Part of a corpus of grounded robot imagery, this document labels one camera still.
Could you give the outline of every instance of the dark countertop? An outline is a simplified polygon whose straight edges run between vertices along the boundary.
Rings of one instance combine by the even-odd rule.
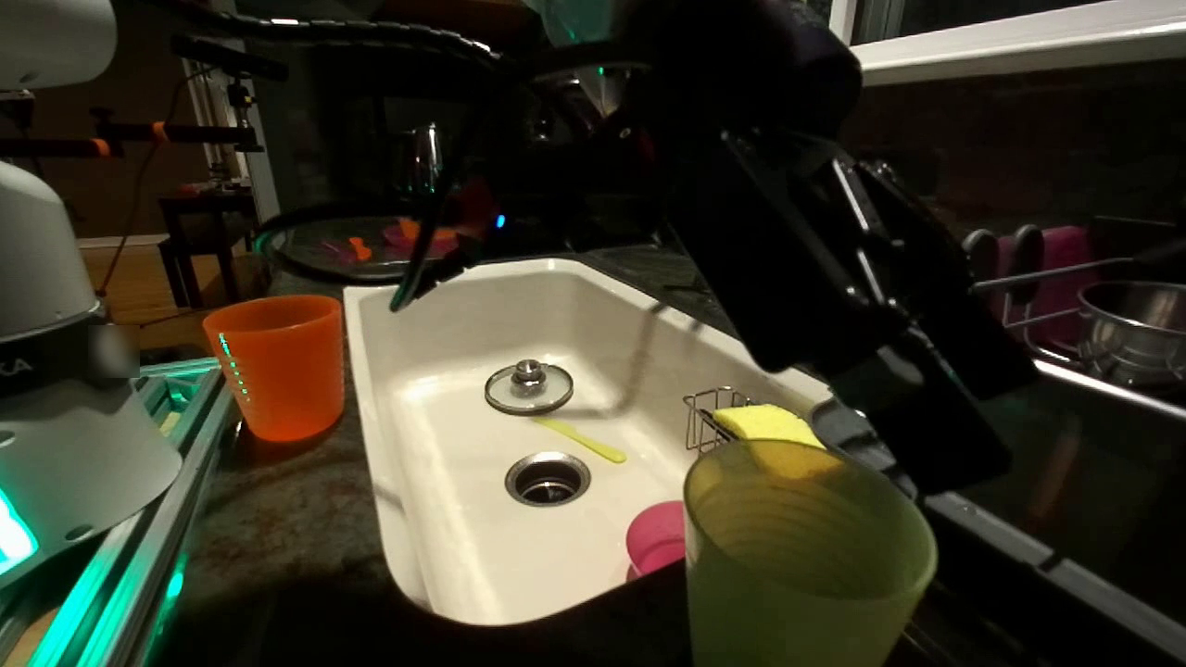
[[[587,260],[726,328],[679,257],[650,248]],[[1027,573],[1012,573],[1002,556],[961,530],[936,527],[936,537],[936,584],[889,662],[1036,662],[1027,642],[1046,643],[1046,617],[1078,621],[1076,609],[1046,599]],[[184,556],[188,584],[159,662],[690,662],[681,568],[531,627],[474,630],[420,610],[382,561],[356,404],[326,442],[299,451],[279,457],[230,442],[207,479]],[[1002,627],[981,621],[980,604],[997,604],[997,616],[1020,609],[1041,633],[1014,643],[1002,637]],[[1076,633],[1104,637],[1108,630],[1076,627]],[[1070,648],[1065,657],[1048,662],[1108,653]]]

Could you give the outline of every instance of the plastic cup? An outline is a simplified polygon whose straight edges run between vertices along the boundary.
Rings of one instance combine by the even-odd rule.
[[[641,514],[632,514],[627,530],[627,552],[627,578],[644,578],[681,561],[681,501],[653,504]]]
[[[884,662],[933,563],[923,510],[829,451],[720,443],[684,475],[697,667]]]
[[[262,443],[306,443],[343,412],[341,305],[258,297],[203,320],[230,393]]]

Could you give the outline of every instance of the sink basin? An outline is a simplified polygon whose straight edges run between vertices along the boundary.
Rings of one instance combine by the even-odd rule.
[[[390,297],[343,289],[382,549],[404,596],[472,627],[545,617],[627,583],[629,520],[679,501],[692,463],[684,393],[773,386],[805,415],[829,396],[808,375],[763,375],[734,338],[573,260],[474,267],[399,315]],[[518,360],[573,376],[548,412],[562,430],[489,409],[487,380]],[[589,490],[516,501],[508,472],[531,457],[587,463]]]

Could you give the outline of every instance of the pink cup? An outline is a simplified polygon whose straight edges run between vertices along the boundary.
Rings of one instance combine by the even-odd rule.
[[[653,504],[632,514],[627,530],[629,570],[627,578],[644,578],[681,561],[681,501]]]

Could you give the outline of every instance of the shelf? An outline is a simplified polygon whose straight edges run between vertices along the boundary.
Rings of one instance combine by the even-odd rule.
[[[1102,0],[857,43],[868,86],[1036,74],[1186,57],[1186,2]]]

